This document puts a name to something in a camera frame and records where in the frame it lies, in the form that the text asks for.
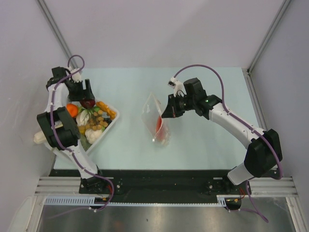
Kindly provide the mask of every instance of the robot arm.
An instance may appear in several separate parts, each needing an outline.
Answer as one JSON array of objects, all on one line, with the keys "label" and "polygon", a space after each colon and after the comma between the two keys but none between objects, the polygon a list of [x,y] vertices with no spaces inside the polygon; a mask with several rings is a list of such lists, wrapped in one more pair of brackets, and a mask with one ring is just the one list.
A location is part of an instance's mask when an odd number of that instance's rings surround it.
[{"label": "robot arm", "polygon": [[[72,154],[63,150],[58,142],[56,141],[55,135],[51,129],[51,120],[50,120],[50,102],[52,99],[52,93],[55,89],[55,85],[59,79],[66,76],[66,69],[57,67],[52,69],[54,77],[48,81],[47,89],[49,92],[48,105],[45,109],[45,112],[37,115],[38,123],[47,139],[48,144],[51,147],[56,147],[58,150],[61,150],[64,154],[66,154],[70,160],[77,166],[82,179],[90,179],[93,178],[93,175],[85,172],[84,169],[76,163]],[[86,154],[80,142],[80,133],[76,123],[73,118],[70,116],[66,109],[67,99],[70,98],[70,101],[80,101],[80,100],[90,100],[94,99],[92,94],[89,80],[86,80],[86,89],[83,89],[83,83],[81,81],[73,81],[68,80],[66,83],[61,83],[57,87],[54,97],[54,119],[55,126],[62,124],[63,126],[57,127],[57,135],[64,145],[64,147],[69,148],[75,154],[76,159],[79,161],[82,167],[93,174],[98,173],[97,166],[94,162],[91,161],[89,156]]]},{"label": "robot arm", "polygon": [[[180,117],[185,111],[195,110],[199,116],[204,116],[225,128],[247,149],[245,161],[227,175],[234,185],[239,185],[253,177],[261,177],[276,165],[272,152],[254,131],[266,138],[275,150],[278,159],[282,160],[279,136],[274,130],[265,131],[262,128],[257,128],[236,116],[230,109],[227,112],[222,100],[215,95],[208,96],[197,78],[187,80],[182,85],[173,77],[169,81],[169,85],[174,88],[174,94],[169,95],[168,105],[162,114],[162,118]],[[179,94],[182,86],[186,90],[186,94],[183,96]]]}]

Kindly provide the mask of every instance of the clear plastic bag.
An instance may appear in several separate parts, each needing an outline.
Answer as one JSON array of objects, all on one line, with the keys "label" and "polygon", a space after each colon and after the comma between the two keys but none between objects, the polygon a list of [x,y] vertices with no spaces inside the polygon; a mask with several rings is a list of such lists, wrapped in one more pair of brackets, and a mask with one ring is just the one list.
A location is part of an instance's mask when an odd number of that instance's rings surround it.
[{"label": "clear plastic bag", "polygon": [[160,105],[159,100],[151,93],[142,109],[141,119],[152,135],[153,142],[167,145],[170,139],[170,132],[167,120],[161,118],[162,111]]}]

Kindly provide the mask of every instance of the white tray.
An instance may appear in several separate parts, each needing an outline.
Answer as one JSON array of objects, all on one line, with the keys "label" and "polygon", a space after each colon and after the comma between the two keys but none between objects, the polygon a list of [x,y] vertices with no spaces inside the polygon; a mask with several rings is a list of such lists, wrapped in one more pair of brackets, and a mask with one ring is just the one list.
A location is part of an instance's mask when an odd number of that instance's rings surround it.
[{"label": "white tray", "polygon": [[[111,129],[111,127],[115,124],[115,122],[117,121],[117,119],[119,118],[120,114],[119,111],[113,107],[112,105],[104,102],[106,105],[108,105],[108,107],[115,111],[117,113],[115,119],[110,123],[110,125],[103,131],[102,135],[100,135],[100,137],[89,147],[89,149],[86,151],[86,154],[89,156],[90,152],[92,151],[92,149],[98,144],[100,143],[100,141],[102,140],[102,138],[106,135],[106,133]],[[44,142],[44,145],[49,149],[52,150],[53,148],[48,144],[48,142]],[[55,153],[57,156],[64,158],[65,160],[70,160],[70,158],[64,154],[62,151],[59,151],[57,148],[54,148],[53,153]]]}]

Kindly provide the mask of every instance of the table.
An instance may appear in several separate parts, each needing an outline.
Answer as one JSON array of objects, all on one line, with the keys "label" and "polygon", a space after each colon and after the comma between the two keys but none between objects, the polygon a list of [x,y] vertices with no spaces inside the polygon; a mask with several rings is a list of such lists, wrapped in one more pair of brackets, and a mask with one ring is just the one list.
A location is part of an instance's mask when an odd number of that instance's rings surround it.
[{"label": "table", "polygon": [[[225,129],[199,117],[194,111],[169,119],[170,143],[160,147],[141,120],[141,110],[153,92],[167,104],[173,93],[167,83],[180,68],[84,69],[96,98],[113,105],[120,118],[89,154],[100,169],[232,169],[243,162],[246,150]],[[226,104],[239,116],[257,125],[241,68],[215,68],[225,85]],[[183,71],[178,79],[198,77],[207,94],[221,97],[220,82],[211,71],[197,67]],[[54,169],[76,169],[57,157]]]}]

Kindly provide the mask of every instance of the white wall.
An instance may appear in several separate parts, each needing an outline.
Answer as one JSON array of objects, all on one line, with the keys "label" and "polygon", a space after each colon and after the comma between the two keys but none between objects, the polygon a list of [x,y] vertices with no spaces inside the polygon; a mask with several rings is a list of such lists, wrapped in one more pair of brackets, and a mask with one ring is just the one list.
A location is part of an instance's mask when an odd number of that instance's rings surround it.
[{"label": "white wall", "polygon": [[66,64],[34,0],[0,2],[0,231],[33,195],[51,165],[43,146],[34,146],[36,114],[46,106],[51,68]]},{"label": "white wall", "polygon": [[253,70],[267,124],[278,131],[285,176],[293,176],[309,216],[309,1],[291,3]]},{"label": "white wall", "polygon": [[87,68],[247,68],[283,0],[46,0]]}]

